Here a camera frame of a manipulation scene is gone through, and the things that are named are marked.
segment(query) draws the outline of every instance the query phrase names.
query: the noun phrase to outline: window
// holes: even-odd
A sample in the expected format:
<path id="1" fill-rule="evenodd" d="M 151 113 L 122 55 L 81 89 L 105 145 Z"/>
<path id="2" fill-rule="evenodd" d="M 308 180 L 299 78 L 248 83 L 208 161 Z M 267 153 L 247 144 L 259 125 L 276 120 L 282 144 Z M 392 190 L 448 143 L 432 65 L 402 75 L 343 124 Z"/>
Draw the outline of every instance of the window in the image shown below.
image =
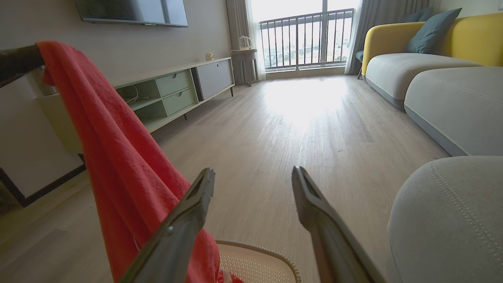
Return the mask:
<path id="1" fill-rule="evenodd" d="M 344 64 L 358 1 L 257 0 L 266 70 Z"/>

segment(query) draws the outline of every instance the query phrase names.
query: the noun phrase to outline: tv stand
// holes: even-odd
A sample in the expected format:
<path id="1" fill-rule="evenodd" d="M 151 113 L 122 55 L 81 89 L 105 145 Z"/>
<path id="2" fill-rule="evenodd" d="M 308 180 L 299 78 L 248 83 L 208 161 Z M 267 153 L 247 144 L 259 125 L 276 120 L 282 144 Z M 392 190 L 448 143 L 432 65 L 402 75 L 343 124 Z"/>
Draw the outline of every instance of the tv stand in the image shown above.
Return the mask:
<path id="1" fill-rule="evenodd" d="M 125 98 L 131 90 L 143 98 L 129 104 L 149 132 L 202 105 L 230 89 L 234 96 L 234 76 L 230 57 L 198 62 L 111 82 Z M 59 139 L 71 154 L 81 154 L 82 146 L 59 94 L 37 99 Z"/>

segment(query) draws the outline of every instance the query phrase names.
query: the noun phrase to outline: sky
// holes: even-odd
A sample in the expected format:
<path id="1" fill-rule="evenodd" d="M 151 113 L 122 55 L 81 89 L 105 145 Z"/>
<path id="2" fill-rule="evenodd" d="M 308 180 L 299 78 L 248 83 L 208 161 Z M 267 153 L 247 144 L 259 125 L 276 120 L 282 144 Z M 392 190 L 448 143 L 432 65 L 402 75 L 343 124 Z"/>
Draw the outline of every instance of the sky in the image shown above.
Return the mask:
<path id="1" fill-rule="evenodd" d="M 359 0 L 328 0 L 328 10 L 354 8 Z M 322 0 L 252 0 L 256 21 L 320 13 Z"/>

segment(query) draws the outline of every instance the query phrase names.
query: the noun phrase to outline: wall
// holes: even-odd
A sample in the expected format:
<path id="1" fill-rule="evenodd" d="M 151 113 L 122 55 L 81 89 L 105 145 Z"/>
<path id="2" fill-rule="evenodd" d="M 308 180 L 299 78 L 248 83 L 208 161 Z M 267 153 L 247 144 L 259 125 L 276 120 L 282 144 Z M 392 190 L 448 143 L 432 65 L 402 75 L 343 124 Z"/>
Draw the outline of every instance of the wall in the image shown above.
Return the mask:
<path id="1" fill-rule="evenodd" d="M 110 80 L 227 57 L 230 39 L 225 0 L 185 0 L 188 28 L 90 24 L 73 0 L 0 3 L 0 50 L 59 40 L 83 51 Z M 81 165 L 69 155 L 34 100 L 26 78 L 0 89 L 0 167 L 25 195 Z"/>
<path id="2" fill-rule="evenodd" d="M 503 12 L 498 10 L 499 3 L 501 3 L 501 0 L 442 0 L 440 12 L 463 8 L 459 18 L 493 14 Z"/>

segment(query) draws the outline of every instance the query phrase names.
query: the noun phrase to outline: teal pillow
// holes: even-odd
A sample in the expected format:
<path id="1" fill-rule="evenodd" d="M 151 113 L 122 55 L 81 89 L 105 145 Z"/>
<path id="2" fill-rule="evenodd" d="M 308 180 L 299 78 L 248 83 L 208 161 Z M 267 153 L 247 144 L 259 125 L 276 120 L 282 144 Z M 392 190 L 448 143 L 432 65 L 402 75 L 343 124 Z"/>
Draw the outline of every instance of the teal pillow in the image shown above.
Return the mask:
<path id="1" fill-rule="evenodd" d="M 425 22 L 433 14 L 433 7 L 423 8 L 414 14 L 405 14 L 402 23 Z"/>
<path id="2" fill-rule="evenodd" d="M 458 17 L 461 8 L 443 12 L 429 18 L 405 47 L 405 52 L 429 53 Z"/>

